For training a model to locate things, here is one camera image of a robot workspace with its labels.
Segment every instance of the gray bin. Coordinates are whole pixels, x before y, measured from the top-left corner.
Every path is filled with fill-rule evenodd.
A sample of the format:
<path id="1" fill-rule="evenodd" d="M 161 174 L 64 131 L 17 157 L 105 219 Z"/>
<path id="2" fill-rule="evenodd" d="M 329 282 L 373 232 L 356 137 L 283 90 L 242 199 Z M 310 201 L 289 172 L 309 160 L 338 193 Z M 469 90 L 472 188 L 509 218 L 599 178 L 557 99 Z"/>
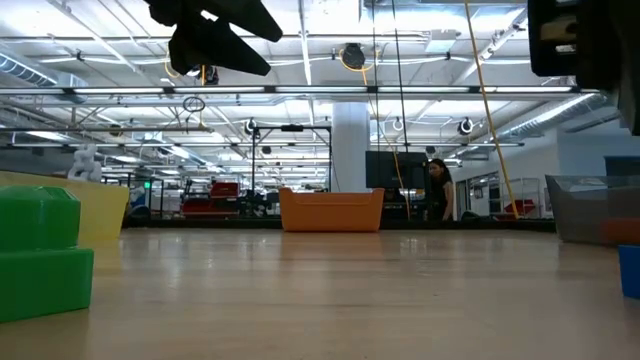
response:
<path id="1" fill-rule="evenodd" d="M 605 244 L 608 219 L 640 218 L 640 176 L 546 176 L 560 239 Z"/>

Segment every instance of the white column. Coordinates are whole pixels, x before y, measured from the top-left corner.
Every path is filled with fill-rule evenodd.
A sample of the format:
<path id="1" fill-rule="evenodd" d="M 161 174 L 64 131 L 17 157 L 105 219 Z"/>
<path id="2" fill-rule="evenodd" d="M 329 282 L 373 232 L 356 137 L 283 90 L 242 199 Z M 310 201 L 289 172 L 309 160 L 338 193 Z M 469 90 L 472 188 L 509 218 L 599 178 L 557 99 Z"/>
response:
<path id="1" fill-rule="evenodd" d="M 332 121 L 331 191 L 366 192 L 369 106 L 366 102 L 334 103 Z"/>

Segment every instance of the dark hair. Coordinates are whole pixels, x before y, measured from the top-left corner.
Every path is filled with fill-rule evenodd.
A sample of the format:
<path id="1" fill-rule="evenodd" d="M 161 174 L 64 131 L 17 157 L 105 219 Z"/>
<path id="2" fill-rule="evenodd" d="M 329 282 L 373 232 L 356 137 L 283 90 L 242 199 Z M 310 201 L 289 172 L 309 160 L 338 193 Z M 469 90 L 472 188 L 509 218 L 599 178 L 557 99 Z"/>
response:
<path id="1" fill-rule="evenodd" d="M 432 159 L 429 164 L 436 164 L 442 168 L 442 175 L 440 175 L 440 179 L 438 179 L 440 182 L 442 182 L 442 184 L 446 184 L 449 181 L 453 183 L 449 168 L 447 167 L 447 164 L 444 163 L 444 161 L 440 159 Z"/>

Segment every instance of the green block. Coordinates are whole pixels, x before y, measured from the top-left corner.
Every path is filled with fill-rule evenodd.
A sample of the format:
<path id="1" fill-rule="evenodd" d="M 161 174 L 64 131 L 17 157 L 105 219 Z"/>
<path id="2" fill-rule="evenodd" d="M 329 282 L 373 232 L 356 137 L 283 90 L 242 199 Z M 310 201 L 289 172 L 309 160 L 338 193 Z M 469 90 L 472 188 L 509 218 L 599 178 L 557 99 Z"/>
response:
<path id="1" fill-rule="evenodd" d="M 63 188 L 0 186 L 0 253 L 78 245 L 80 201 Z"/>
<path id="2" fill-rule="evenodd" d="M 88 308 L 93 250 L 0 253 L 0 323 Z"/>

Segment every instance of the red object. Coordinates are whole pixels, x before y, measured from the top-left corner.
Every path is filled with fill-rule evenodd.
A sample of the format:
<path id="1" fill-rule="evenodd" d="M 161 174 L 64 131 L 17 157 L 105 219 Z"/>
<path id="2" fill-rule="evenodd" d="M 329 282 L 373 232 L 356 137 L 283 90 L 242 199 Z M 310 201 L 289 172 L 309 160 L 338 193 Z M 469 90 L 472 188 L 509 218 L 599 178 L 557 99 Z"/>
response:
<path id="1" fill-rule="evenodd" d="M 515 203 L 516 209 L 518 209 L 518 215 L 520 216 L 528 214 L 536 209 L 536 204 L 531 199 L 515 200 Z M 516 219 L 516 216 L 513 213 L 513 205 L 511 205 L 511 203 L 504 208 L 504 212 L 506 214 L 496 215 L 496 218 L 500 221 Z"/>
<path id="2" fill-rule="evenodd" d="M 373 193 L 296 194 L 280 189 L 285 231 L 376 232 L 382 216 L 383 189 Z"/>
<path id="3" fill-rule="evenodd" d="M 182 204 L 186 217 L 238 215 L 237 183 L 215 183 L 208 198 L 188 198 Z"/>
<path id="4" fill-rule="evenodd" d="M 640 219 L 608 219 L 601 225 L 603 238 L 611 245 L 640 245 Z"/>

